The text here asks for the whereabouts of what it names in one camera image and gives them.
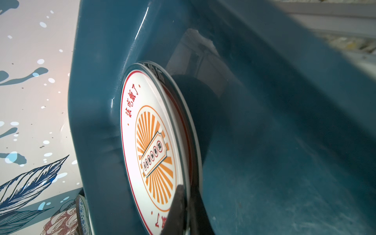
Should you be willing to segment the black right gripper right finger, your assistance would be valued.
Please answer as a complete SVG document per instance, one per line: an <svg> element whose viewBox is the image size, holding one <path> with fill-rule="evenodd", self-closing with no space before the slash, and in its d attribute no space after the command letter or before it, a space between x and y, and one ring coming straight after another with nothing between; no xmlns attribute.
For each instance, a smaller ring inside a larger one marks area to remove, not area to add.
<svg viewBox="0 0 376 235"><path fill-rule="evenodd" d="M198 187L194 187L191 190L189 214L191 235L214 235Z"/></svg>

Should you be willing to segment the white plate orange sunburst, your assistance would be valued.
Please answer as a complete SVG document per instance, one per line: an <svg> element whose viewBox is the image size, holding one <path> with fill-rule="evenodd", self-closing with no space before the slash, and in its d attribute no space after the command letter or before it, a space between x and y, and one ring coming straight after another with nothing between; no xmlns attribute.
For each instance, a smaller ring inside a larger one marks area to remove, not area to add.
<svg viewBox="0 0 376 235"><path fill-rule="evenodd" d="M188 166L172 105L156 76L139 63L123 78L120 129L137 211L146 231L159 235L178 186L189 181Z"/></svg>

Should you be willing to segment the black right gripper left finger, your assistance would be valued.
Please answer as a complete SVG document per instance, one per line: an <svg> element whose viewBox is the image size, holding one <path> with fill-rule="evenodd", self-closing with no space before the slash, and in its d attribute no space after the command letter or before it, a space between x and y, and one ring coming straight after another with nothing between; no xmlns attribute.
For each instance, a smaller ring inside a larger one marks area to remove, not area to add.
<svg viewBox="0 0 376 235"><path fill-rule="evenodd" d="M183 185L178 185L161 235L182 235L185 228L186 199Z"/></svg>

